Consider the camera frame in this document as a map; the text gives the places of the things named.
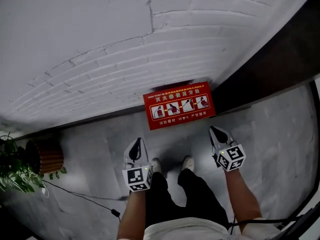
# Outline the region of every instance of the ribbed pot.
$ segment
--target ribbed pot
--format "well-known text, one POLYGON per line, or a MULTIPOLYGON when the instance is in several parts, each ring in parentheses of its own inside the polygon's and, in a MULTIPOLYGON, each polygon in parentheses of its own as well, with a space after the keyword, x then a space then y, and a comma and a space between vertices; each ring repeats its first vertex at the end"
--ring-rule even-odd
POLYGON ((25 152, 32 168, 38 174, 58 171, 64 164, 64 155, 56 140, 30 140, 26 144, 25 152))

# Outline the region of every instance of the sneaker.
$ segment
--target sneaker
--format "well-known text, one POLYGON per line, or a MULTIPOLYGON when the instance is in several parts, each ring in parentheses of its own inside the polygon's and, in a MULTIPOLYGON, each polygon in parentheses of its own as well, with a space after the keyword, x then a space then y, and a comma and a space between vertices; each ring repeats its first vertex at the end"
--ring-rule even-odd
POLYGON ((153 173, 161 173, 162 174, 161 164, 160 164, 159 158, 152 159, 152 161, 151 161, 151 169, 152 169, 153 173))
POLYGON ((195 159, 192 156, 186 156, 183 160, 182 171, 184 169, 189 169, 191 172, 195 169, 195 159))

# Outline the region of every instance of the leg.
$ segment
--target leg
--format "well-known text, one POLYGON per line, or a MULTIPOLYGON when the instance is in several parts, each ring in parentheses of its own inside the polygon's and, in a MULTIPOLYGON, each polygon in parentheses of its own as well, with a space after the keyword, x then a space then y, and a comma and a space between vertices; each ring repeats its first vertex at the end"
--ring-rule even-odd
POLYGON ((176 205, 171 199, 168 183, 161 172, 153 173, 151 188, 145 192, 145 205, 145 228, 185 217, 185 208, 176 205))
POLYGON ((183 188, 187 197, 186 208, 190 217, 213 221, 228 229, 226 211, 221 207, 204 179, 186 168, 180 173, 178 184, 183 188))

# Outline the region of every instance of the forearm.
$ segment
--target forearm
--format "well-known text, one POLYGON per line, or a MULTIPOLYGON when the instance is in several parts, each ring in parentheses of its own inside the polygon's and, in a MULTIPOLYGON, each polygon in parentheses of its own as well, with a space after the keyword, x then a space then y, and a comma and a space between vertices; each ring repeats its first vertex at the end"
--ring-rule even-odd
POLYGON ((238 222, 261 218, 259 203, 247 187, 238 169, 225 171, 226 184, 235 218, 238 222))
POLYGON ((142 240, 146 226, 146 192, 132 192, 122 216, 117 239, 142 240))

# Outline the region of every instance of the red box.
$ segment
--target red box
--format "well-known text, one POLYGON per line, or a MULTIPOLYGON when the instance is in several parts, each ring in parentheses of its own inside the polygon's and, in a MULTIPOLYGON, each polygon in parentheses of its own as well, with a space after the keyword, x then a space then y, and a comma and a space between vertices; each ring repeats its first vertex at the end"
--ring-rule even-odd
POLYGON ((216 115, 207 82, 151 92, 143 100, 150 130, 216 115))

